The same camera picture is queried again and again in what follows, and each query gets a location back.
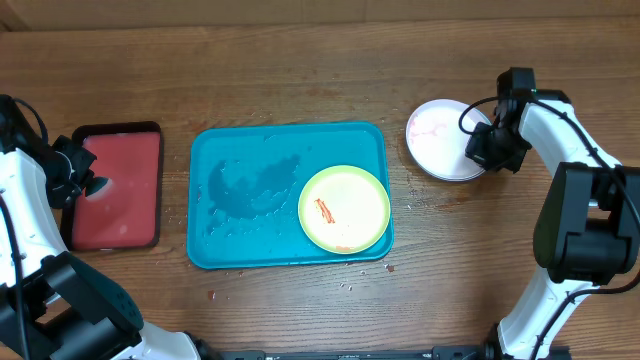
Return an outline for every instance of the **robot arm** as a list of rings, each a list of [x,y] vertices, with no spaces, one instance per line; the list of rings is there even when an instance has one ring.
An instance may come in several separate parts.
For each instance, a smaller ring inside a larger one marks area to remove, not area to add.
[[[554,177],[534,231],[538,266],[513,311],[498,325],[494,339],[502,356],[499,358],[530,359],[543,329],[567,296],[597,289],[615,274],[631,270],[638,234],[623,210],[616,187],[574,129],[554,112],[527,101],[527,97],[565,113],[598,149],[604,162],[617,167],[626,180],[627,193],[634,192],[630,188],[637,169],[619,167],[615,158],[597,146],[562,92],[536,90],[531,69],[510,69],[500,75],[498,95],[496,121],[492,127],[476,127],[467,145],[467,157],[486,170],[507,168],[515,173],[526,151],[533,147]],[[608,220],[589,219],[590,206],[611,211],[611,216]],[[549,355],[553,338],[586,297],[577,297],[553,322],[536,359]]]
[[[0,194],[14,223],[24,276],[40,269],[40,261],[67,248],[53,219],[45,191],[46,176],[24,151],[0,153]],[[9,238],[0,216],[0,284],[15,285]]]
[[[31,359],[208,360],[206,345],[185,333],[144,322],[119,285],[66,250],[51,208],[62,208],[86,188],[104,183],[89,166],[96,157],[60,137],[38,137],[14,100],[0,95],[0,196],[7,205],[21,254],[24,280],[15,283],[7,226],[0,216],[0,342],[22,354],[15,289],[22,287]],[[59,297],[70,308],[36,321]]]

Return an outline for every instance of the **white plate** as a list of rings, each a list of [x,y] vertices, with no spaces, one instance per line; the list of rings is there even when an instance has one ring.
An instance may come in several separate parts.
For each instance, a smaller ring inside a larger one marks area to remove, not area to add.
[[[469,135],[460,131],[458,119],[468,107],[455,100],[429,101],[417,108],[407,122],[407,146],[424,171],[446,181],[467,181],[484,173],[464,155]],[[473,131],[476,124],[490,124],[480,111],[465,115],[462,125]]]

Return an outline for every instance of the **wooden table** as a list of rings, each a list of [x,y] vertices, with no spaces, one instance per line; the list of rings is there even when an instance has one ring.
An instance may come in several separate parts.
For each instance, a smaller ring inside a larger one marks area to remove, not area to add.
[[[533,273],[532,230],[551,177],[531,151],[515,175],[438,181],[412,162],[406,121],[431,99],[492,96],[498,74],[530,66],[539,87],[573,99],[600,145],[638,166],[638,20],[2,33],[0,90],[35,106],[53,138],[82,124],[161,124],[160,243],[81,254],[129,291],[148,321],[227,350],[477,344]],[[386,138],[396,242],[384,261],[245,269],[243,276],[190,264],[189,150],[200,132],[352,119],[375,123]],[[636,358],[639,299],[640,291],[590,298],[556,344],[571,345],[578,359]],[[0,357],[13,356],[0,349]]]

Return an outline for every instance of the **teal plastic tray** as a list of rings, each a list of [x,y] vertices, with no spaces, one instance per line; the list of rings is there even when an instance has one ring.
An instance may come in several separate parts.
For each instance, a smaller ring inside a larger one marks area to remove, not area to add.
[[[384,138],[368,122],[211,129],[191,148],[187,253],[204,269],[376,260],[393,246],[393,216],[382,238],[351,255],[309,240],[298,219],[307,181],[334,165],[376,176],[391,196]]]

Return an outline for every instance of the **yellow plate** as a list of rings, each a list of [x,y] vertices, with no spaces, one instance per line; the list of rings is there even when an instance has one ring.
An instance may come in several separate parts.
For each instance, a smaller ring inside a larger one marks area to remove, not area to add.
[[[348,165],[314,175],[304,186],[298,217],[305,234],[336,254],[354,254],[375,244],[391,217],[389,195],[370,173]]]

